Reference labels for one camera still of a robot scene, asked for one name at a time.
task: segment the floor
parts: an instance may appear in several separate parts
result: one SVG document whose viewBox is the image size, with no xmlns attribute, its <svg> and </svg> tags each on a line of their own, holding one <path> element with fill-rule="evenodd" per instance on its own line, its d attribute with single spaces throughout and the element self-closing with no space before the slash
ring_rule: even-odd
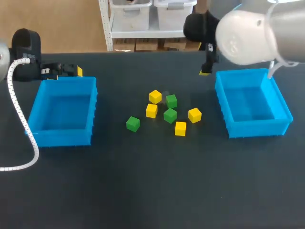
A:
<svg viewBox="0 0 305 229">
<path fill-rule="evenodd" d="M 43 53 L 107 51 L 97 0 L 0 0 L 0 39 L 10 46 L 20 28 L 39 33 Z"/>
</svg>

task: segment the yellow cube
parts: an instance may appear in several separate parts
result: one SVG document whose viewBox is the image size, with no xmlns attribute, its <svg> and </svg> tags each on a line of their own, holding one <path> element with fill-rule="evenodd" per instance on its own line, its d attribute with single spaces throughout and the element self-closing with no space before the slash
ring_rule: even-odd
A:
<svg viewBox="0 0 305 229">
<path fill-rule="evenodd" d="M 176 122 L 176 127 L 175 127 L 175 135 L 176 136 L 185 136 L 186 132 L 186 123 L 184 122 Z"/>
<path fill-rule="evenodd" d="M 197 123 L 201 120 L 202 114 L 198 108 L 189 110 L 188 118 L 192 123 Z"/>
<path fill-rule="evenodd" d="M 154 104 L 148 104 L 146 108 L 146 117 L 156 118 L 158 113 L 158 106 Z"/>
<path fill-rule="evenodd" d="M 149 101 L 153 104 L 157 104 L 162 101 L 162 94 L 157 90 L 149 93 Z"/>
</svg>

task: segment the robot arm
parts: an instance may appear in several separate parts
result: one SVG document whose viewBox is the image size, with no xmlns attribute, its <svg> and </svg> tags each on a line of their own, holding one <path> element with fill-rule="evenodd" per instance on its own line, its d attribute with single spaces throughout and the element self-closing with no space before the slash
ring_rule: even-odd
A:
<svg viewBox="0 0 305 229">
<path fill-rule="evenodd" d="M 59 75 L 82 76 L 82 69 L 75 64 L 42 63 L 39 34 L 20 29 L 13 36 L 11 48 L 0 41 L 0 82 L 6 77 L 10 64 L 21 58 L 29 58 L 30 64 L 16 66 L 15 81 L 57 80 Z"/>
<path fill-rule="evenodd" d="M 186 38 L 217 44 L 239 65 L 279 61 L 269 77 L 280 66 L 305 62 L 305 0 L 209 0 L 208 6 L 205 14 L 188 16 Z M 211 73 L 213 63 L 210 69 L 203 64 L 202 71 Z"/>
<path fill-rule="evenodd" d="M 304 23 L 304 0 L 247 1 L 220 20 L 216 41 L 222 54 L 239 65 L 305 62 Z"/>
</svg>

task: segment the cardboard box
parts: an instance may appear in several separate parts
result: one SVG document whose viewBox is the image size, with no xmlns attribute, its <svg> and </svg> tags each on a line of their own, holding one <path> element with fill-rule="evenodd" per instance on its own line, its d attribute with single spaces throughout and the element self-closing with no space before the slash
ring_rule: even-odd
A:
<svg viewBox="0 0 305 229">
<path fill-rule="evenodd" d="M 136 40 L 136 51 L 156 51 L 158 50 L 158 39 L 140 38 Z"/>
<path fill-rule="evenodd" d="M 115 39 L 113 40 L 114 52 L 134 52 L 135 39 Z"/>
<path fill-rule="evenodd" d="M 191 42 L 187 41 L 185 46 L 185 51 L 198 51 L 199 50 L 199 42 Z"/>
<path fill-rule="evenodd" d="M 185 38 L 166 38 L 164 43 L 164 48 L 170 51 L 179 50 L 183 51 L 186 46 Z"/>
</svg>

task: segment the black table surface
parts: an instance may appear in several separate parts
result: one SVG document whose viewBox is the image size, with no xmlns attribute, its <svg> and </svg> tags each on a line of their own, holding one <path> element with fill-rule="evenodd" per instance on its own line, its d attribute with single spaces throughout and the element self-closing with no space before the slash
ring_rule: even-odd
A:
<svg viewBox="0 0 305 229">
<path fill-rule="evenodd" d="M 275 80 L 294 117 L 281 137 L 228 139 L 214 90 L 198 75 L 200 52 L 45 55 L 95 76 L 97 109 L 90 147 L 42 148 L 25 170 L 0 173 L 1 229 L 202 229 L 305 226 L 305 67 Z M 267 67 L 268 63 L 250 66 Z M 215 72 L 242 69 L 226 60 Z M 29 117 L 40 82 L 15 82 Z M 203 121 L 145 117 L 148 93 L 176 94 L 178 119 L 198 107 Z M 0 84 L 0 166 L 31 160 L 33 150 Z M 140 118 L 137 133 L 126 129 Z"/>
</svg>

